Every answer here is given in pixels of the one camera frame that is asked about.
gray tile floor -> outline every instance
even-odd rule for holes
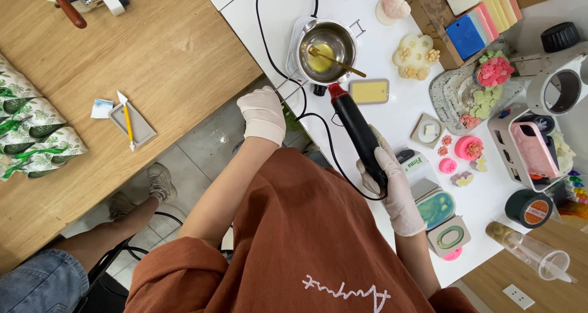
[[[237,98],[256,88],[272,85],[262,76],[229,102],[221,106],[184,137],[172,144],[158,158],[158,163],[166,166],[172,174],[172,183],[178,190],[176,201],[160,206],[158,211],[174,215],[184,221],[204,191],[229,163],[233,147],[243,139],[245,121],[236,104]],[[284,144],[303,150],[310,143],[303,130],[287,132]],[[121,189],[135,204],[148,197],[148,178],[142,171],[130,179]],[[106,222],[108,209],[98,204],[81,219],[67,227],[62,234],[70,237],[92,229]],[[155,215],[141,232],[130,242],[131,246],[152,250],[178,236],[179,225],[174,220]],[[231,248],[232,232],[225,236],[223,248]],[[107,272],[124,287],[130,287],[133,270],[137,261],[127,252],[122,252]]]

denim shorts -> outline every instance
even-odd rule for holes
[[[76,258],[62,250],[45,250],[0,277],[0,313],[72,312],[88,287],[88,276]]]

wall outlet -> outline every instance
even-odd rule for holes
[[[535,304],[535,301],[529,298],[524,292],[519,290],[513,284],[509,285],[502,291],[505,293],[513,302],[515,302],[520,308],[528,309],[531,305]]]

heat gun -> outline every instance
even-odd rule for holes
[[[335,114],[339,116],[347,130],[366,171],[380,188],[386,189],[388,178],[373,154],[373,151],[380,146],[376,135],[371,131],[363,114],[347,91],[344,91],[339,84],[332,84],[329,86],[329,93]]]

gloved hand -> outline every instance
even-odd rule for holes
[[[410,193],[410,185],[404,169],[396,159],[392,148],[386,139],[376,128],[369,125],[380,144],[374,151],[378,164],[388,177],[388,196],[382,200],[382,204],[390,215],[390,223],[394,232],[401,236],[413,236],[427,228],[419,210],[416,208],[415,199]],[[357,170],[362,174],[364,187],[376,195],[382,196],[385,191],[380,188],[370,174],[366,172],[364,163],[358,160]]]
[[[286,135],[286,120],[280,99],[272,87],[255,89],[252,93],[239,98],[237,106],[245,118],[245,138],[261,137],[282,146]]]

